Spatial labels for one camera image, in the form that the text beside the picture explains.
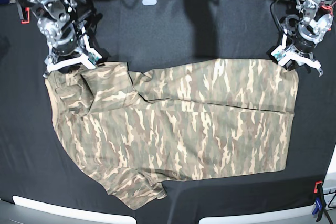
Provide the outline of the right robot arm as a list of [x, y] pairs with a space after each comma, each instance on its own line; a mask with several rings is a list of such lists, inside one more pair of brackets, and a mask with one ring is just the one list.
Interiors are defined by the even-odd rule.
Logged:
[[96, 10], [89, 0], [15, 0], [28, 8], [37, 19], [37, 27], [45, 36], [48, 55], [45, 58], [48, 77], [54, 71], [67, 72], [74, 65], [94, 69], [101, 59], [90, 46], [87, 35]]

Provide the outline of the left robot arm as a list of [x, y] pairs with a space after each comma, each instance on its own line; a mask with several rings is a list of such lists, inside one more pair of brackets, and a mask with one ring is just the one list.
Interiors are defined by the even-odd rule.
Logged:
[[282, 22], [275, 12], [278, 1], [271, 4], [270, 11], [282, 39], [271, 56], [289, 71], [306, 65], [322, 76], [321, 63], [314, 58], [313, 50], [331, 30], [335, 0], [296, 0], [297, 13], [286, 16]]

